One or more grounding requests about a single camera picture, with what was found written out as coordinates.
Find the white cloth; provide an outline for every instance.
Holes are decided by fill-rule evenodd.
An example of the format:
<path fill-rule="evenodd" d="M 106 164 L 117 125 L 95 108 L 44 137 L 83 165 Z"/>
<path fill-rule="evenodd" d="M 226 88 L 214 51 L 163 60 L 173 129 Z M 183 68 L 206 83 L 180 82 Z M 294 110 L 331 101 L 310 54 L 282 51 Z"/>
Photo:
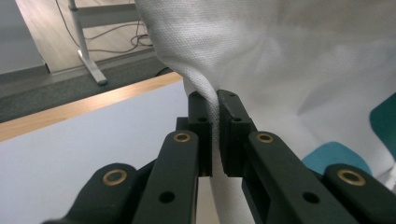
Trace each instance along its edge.
<path fill-rule="evenodd" d="M 215 123 L 214 90 L 234 91 L 258 129 L 279 135 L 300 158 L 336 141 L 361 155 L 374 176 L 392 166 L 369 114 L 396 92 L 396 2 L 136 5 L 158 57 L 208 100 Z M 240 179 L 221 176 L 219 153 L 213 153 L 220 222 L 252 223 Z"/>

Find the white table surface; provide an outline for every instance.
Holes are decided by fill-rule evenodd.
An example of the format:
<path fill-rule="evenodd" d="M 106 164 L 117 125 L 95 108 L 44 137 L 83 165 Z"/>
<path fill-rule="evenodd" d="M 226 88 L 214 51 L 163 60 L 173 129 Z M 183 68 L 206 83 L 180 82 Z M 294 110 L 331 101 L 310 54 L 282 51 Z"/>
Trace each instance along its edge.
<path fill-rule="evenodd" d="M 186 116 L 178 82 L 1 142 L 0 223 L 63 217 L 96 170 L 114 162 L 139 169 L 156 159 L 177 117 Z M 199 190 L 197 223 L 218 222 L 207 179 Z"/>

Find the table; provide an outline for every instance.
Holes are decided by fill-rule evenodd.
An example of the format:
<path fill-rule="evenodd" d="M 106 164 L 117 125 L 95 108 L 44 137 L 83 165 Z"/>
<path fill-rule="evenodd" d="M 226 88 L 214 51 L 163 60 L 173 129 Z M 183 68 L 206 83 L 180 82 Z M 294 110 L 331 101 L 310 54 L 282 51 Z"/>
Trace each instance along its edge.
<path fill-rule="evenodd" d="M 0 124 L 0 223 L 62 217 L 99 168 L 154 160 L 176 118 L 187 116 L 180 80 L 155 77 Z M 219 223 L 207 178 L 197 223 Z"/>

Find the brass ring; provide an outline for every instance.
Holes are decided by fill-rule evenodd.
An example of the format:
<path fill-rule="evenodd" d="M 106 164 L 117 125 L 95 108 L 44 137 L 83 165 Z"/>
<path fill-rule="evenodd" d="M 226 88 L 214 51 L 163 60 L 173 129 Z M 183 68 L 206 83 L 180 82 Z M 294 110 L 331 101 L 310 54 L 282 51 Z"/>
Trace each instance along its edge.
<path fill-rule="evenodd" d="M 177 142 L 188 142 L 191 140 L 191 136 L 187 133 L 178 133 L 174 136 L 174 140 Z"/>
<path fill-rule="evenodd" d="M 346 177 L 346 174 L 354 175 L 357 180 L 349 179 L 348 177 Z M 363 176 L 351 170 L 339 170 L 337 172 L 337 175 L 338 177 L 340 177 L 340 179 L 344 180 L 350 185 L 364 186 L 366 184 L 366 180 L 363 178 Z"/>
<path fill-rule="evenodd" d="M 118 179 L 114 179 L 114 180 L 110 179 L 110 176 L 114 175 L 114 174 L 120 174 L 120 177 Z M 103 176 L 102 181 L 104 184 L 106 184 L 108 186 L 116 186 L 116 185 L 122 183 L 126 179 L 126 176 L 127 176 L 126 171 L 121 170 L 121 169 L 115 169 L 115 170 L 107 172 Z"/>
<path fill-rule="evenodd" d="M 266 133 L 259 133 L 256 136 L 256 139 L 263 143 L 272 143 L 274 142 L 274 137 L 266 134 Z"/>

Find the wooden table edge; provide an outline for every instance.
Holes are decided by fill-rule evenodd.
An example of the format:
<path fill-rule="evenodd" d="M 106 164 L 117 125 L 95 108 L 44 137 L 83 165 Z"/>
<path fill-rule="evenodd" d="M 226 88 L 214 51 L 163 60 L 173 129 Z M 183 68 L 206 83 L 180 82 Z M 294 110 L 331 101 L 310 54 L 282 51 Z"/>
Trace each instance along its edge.
<path fill-rule="evenodd" d="M 34 113 L 19 119 L 0 123 L 0 142 L 29 133 L 34 130 L 50 126 L 51 124 L 71 119 L 99 108 L 113 105 L 117 102 L 156 90 L 160 87 L 182 80 L 182 77 L 173 72 L 160 77 L 137 82 L 126 87 L 107 91 L 66 105 L 59 105 L 51 109 Z"/>

